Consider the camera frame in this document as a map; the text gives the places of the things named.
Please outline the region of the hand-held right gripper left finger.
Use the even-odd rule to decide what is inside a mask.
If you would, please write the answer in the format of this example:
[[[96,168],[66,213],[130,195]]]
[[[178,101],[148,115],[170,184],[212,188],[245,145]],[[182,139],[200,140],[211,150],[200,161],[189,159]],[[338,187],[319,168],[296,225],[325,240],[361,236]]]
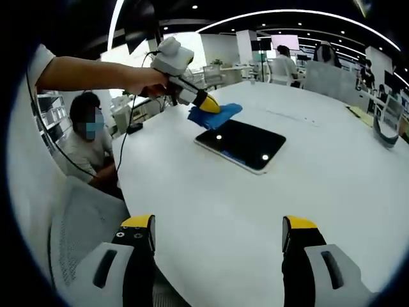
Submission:
[[[73,305],[153,306],[154,255],[155,216],[126,219],[77,266]]]

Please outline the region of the person's left hand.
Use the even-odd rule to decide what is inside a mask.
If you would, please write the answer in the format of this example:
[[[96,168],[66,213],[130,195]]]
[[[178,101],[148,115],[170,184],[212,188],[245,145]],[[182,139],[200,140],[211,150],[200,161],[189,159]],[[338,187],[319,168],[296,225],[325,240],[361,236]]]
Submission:
[[[141,97],[160,97],[167,93],[168,76],[152,68],[131,68],[124,76],[123,89]]]

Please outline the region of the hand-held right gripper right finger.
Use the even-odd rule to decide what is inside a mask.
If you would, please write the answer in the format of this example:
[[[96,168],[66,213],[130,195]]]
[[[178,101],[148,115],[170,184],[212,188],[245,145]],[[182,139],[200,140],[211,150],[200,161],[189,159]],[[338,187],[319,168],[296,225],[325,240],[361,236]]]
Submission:
[[[327,244],[312,221],[283,217],[282,254],[285,306],[368,306],[373,300],[358,265]]]

